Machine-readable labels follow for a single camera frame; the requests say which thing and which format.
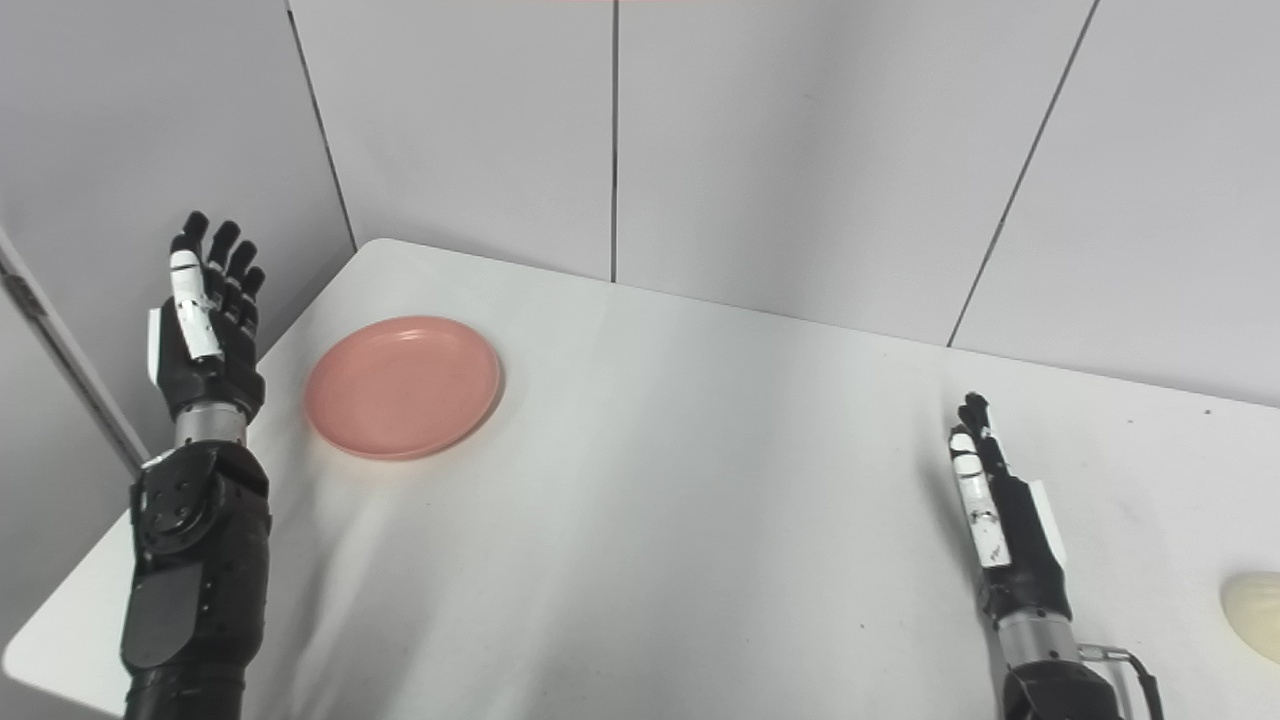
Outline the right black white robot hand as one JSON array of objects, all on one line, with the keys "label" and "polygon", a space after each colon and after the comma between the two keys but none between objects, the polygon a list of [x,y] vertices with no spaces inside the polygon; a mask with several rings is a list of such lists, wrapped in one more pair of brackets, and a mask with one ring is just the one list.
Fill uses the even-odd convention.
[{"label": "right black white robot hand", "polygon": [[948,456],[980,568],[980,607],[992,623],[1015,612],[1073,620],[1066,574],[1032,486],[1011,473],[989,401],[968,392]]}]

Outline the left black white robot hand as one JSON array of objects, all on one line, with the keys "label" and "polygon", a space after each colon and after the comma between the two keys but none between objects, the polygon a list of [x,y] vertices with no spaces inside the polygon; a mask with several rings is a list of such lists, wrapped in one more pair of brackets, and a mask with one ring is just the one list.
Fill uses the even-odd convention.
[{"label": "left black white robot hand", "polygon": [[170,295],[148,313],[147,365],[168,414],[202,404],[233,407],[247,421],[266,395],[259,373],[259,293],[266,274],[257,246],[232,220],[216,229],[192,211],[168,254]]}]

